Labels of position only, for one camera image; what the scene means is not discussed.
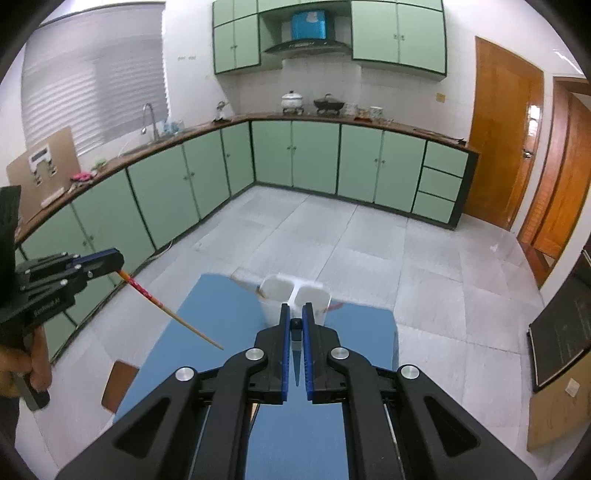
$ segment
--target window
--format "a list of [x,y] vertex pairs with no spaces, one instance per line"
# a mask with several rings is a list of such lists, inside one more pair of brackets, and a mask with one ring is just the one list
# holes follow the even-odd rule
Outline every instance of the window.
[[164,4],[99,8],[35,30],[22,68],[27,147],[70,126],[78,155],[142,127],[150,102],[168,117]]

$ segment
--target door frame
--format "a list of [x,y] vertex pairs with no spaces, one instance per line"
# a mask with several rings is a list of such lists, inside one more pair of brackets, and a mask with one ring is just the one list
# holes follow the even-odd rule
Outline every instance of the door frame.
[[[568,240],[562,246],[558,257],[554,259],[552,265],[548,264],[545,256],[541,252],[538,252],[532,247],[544,224],[546,214],[552,205],[564,163],[564,155],[566,152],[570,128],[569,96],[572,93],[582,93],[583,95],[591,96],[591,84],[584,78],[555,76],[553,80],[552,117],[548,148],[534,199],[531,202],[525,221],[517,235],[517,240],[520,242],[526,253],[527,260],[534,272],[534,277],[538,286],[541,286],[545,282],[554,266],[558,263],[558,259],[560,259],[566,245],[569,243],[574,227],[577,224],[577,222],[574,223],[569,232]],[[591,178],[587,185],[587,193],[579,205],[577,221],[580,217],[585,200],[589,195],[590,187]]]

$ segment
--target cardboard box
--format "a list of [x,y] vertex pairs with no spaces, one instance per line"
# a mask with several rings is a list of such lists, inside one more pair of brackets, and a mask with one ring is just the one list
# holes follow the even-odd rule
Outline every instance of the cardboard box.
[[[45,146],[48,146],[51,152],[51,160],[56,170],[52,175],[47,163],[41,163],[37,169],[41,184],[37,185],[29,165],[29,156]],[[64,192],[67,192],[72,185],[71,176],[80,172],[70,127],[62,128],[29,148],[6,167],[6,172],[10,185],[22,187],[20,214],[22,221],[27,223],[43,209],[43,201],[59,192],[62,187]]]
[[[579,384],[574,397],[566,391],[571,379]],[[531,397],[527,450],[533,452],[587,420],[591,420],[591,352]]]

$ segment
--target blue mat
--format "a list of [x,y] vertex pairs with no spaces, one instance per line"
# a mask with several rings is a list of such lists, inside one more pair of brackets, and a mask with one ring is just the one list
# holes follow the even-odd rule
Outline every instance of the blue mat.
[[[177,368],[221,367],[235,353],[252,347],[256,333],[266,328],[256,295],[221,275],[202,275],[178,314],[224,350],[170,322],[127,391],[116,421]],[[376,367],[398,368],[398,331],[389,310],[346,303],[328,312],[325,325],[338,332],[341,345],[366,356]],[[341,406],[312,405],[306,400],[303,358],[301,363],[296,387],[290,359],[287,402],[259,409],[249,442],[247,480],[348,478]]]

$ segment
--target black pot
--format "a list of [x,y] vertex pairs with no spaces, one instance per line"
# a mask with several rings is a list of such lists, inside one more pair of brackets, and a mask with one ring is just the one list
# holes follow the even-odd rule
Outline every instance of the black pot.
[[333,110],[338,112],[345,106],[345,102],[341,102],[327,93],[324,98],[317,98],[314,100],[314,105],[318,110]]

